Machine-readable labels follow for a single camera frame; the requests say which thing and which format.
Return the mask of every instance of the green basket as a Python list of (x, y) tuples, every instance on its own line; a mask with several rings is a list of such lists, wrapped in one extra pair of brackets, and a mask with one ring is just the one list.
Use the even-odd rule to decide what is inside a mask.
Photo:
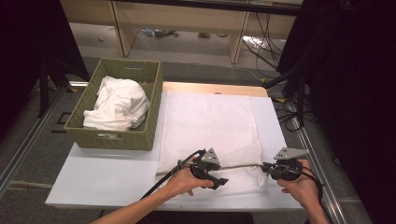
[[(82, 126), (83, 112), (93, 110), (97, 92), (105, 76), (134, 80), (145, 91), (150, 105), (145, 120), (137, 128), (119, 132), (90, 129)], [(163, 70), (161, 62), (102, 59), (64, 128), (79, 147), (152, 150), (162, 91)]]

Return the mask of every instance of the white towel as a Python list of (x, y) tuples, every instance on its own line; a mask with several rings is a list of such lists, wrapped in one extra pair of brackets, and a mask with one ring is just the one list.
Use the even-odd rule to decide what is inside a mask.
[[(221, 167), (261, 163), (262, 147), (250, 98), (168, 92), (158, 173), (169, 172), (178, 160), (184, 160), (196, 150), (208, 150), (211, 147)], [(265, 179), (259, 166), (209, 173), (217, 178), (228, 178), (229, 181), (216, 190), (195, 189), (194, 195), (241, 194), (262, 190)]]
[(84, 127), (127, 131), (137, 127), (149, 109), (142, 87), (131, 79), (104, 77), (92, 111), (84, 111)]

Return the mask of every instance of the white tabletop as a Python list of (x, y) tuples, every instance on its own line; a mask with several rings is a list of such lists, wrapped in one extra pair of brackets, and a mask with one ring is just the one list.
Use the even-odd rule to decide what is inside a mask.
[[(152, 151), (89, 149), (74, 144), (46, 204), (58, 208), (116, 208), (138, 201), (154, 184), (158, 168), (165, 101), (163, 93)], [(271, 99), (251, 97), (263, 147), (262, 161), (274, 162), (286, 146)], [(163, 211), (269, 211), (302, 209), (268, 177), (258, 193), (170, 200)]]

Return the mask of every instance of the person's right hand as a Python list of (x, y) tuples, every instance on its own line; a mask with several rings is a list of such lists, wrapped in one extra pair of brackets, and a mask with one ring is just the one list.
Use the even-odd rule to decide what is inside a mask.
[[(311, 169), (307, 160), (299, 160), (299, 162), (303, 165), (303, 167)], [(303, 171), (309, 175), (313, 175), (307, 169), (303, 169)], [(306, 175), (301, 175), (294, 181), (278, 179), (277, 184), (280, 187), (283, 187), (282, 192), (291, 194), (291, 196), (297, 200), (297, 202), (299, 202), (302, 207), (306, 207), (309, 204), (318, 203), (317, 185)]]
[(214, 186), (213, 181), (207, 179), (198, 179), (190, 171), (184, 167), (179, 170), (176, 175), (172, 176), (163, 189), (167, 189), (172, 197), (188, 192), (193, 195), (192, 190), (198, 187), (211, 188)]

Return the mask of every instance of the person's left hand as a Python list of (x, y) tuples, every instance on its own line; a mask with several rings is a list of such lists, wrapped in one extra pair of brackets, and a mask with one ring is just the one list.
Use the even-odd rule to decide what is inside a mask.
[(203, 187), (213, 187), (214, 183), (210, 180), (198, 179), (192, 175), (189, 168), (183, 168), (179, 170), (176, 175), (172, 176), (164, 189), (168, 189), (172, 197), (188, 192), (190, 196), (193, 196), (192, 189)]

